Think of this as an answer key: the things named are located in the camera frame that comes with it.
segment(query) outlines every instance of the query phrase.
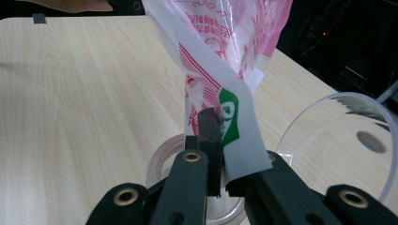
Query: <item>plastic bag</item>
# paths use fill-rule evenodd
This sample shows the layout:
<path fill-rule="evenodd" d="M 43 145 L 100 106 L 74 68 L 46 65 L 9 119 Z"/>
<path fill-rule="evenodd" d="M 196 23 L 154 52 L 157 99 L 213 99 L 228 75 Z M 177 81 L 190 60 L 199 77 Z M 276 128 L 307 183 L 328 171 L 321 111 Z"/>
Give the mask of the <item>plastic bag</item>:
<path fill-rule="evenodd" d="M 271 168 L 255 119 L 252 93 L 264 74 L 292 0 L 144 1 L 168 53 L 186 73 L 186 135 L 197 113 L 222 119 L 226 181 Z"/>

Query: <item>pink printed pattern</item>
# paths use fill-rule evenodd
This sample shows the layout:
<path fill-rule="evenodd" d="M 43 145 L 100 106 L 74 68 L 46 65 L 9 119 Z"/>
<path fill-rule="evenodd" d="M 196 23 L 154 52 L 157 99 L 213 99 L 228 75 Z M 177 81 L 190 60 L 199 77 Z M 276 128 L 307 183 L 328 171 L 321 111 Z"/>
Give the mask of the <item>pink printed pattern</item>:
<path fill-rule="evenodd" d="M 185 97 L 186 98 L 190 97 L 189 90 L 187 90 L 190 88 L 190 83 L 199 82 L 204 86 L 204 92 L 202 93 L 203 101 L 200 102 L 201 109 L 196 109 L 195 106 L 192 105 L 190 111 L 190 118 L 188 121 L 188 126 L 192 127 L 193 134 L 197 135 L 198 134 L 197 113 L 200 110 L 213 107 L 214 112 L 217 115 L 220 115 L 221 107 L 217 96 L 222 87 L 193 59 L 190 53 L 181 44 L 179 44 L 179 52 L 180 52 L 181 62 L 184 68 L 186 68 L 188 71 L 200 75 L 200 77 L 197 77 L 187 74 L 186 83 L 185 83 L 186 84 Z"/>
<path fill-rule="evenodd" d="M 179 44 L 179 53 L 181 57 L 181 62 L 182 65 L 189 71 L 198 73 L 204 78 L 204 81 L 207 81 L 208 84 L 212 87 L 212 89 L 215 89 L 217 92 L 220 91 L 221 85 L 216 82 L 190 55 L 190 53 L 182 46 Z"/>

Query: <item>light wood surface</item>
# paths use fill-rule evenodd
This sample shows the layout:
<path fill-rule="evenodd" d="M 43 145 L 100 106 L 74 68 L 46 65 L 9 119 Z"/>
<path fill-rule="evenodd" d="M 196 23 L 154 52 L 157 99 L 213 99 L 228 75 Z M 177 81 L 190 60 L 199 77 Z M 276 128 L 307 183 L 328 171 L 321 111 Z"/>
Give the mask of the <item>light wood surface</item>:
<path fill-rule="evenodd" d="M 254 94 L 267 148 L 331 93 L 275 51 Z M 147 18 L 0 21 L 0 224 L 84 224 L 110 188 L 145 184 L 183 118 L 184 74 Z"/>

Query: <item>clear plastic cup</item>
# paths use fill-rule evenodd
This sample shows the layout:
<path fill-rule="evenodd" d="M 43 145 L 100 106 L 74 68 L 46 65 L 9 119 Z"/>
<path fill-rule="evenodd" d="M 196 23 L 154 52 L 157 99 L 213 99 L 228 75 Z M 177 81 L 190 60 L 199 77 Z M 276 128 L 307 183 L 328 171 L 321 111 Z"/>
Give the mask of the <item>clear plastic cup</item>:
<path fill-rule="evenodd" d="M 277 153 L 322 194 L 347 184 L 368 192 L 398 215 L 395 115 L 358 93 L 323 97 L 284 133 Z"/>
<path fill-rule="evenodd" d="M 146 172 L 146 187 L 150 188 L 166 177 L 176 155 L 184 150 L 185 135 L 179 134 L 164 142 L 152 155 Z M 225 188 L 220 198 L 207 197 L 207 225 L 240 224 L 246 217 L 243 198 L 230 198 Z"/>

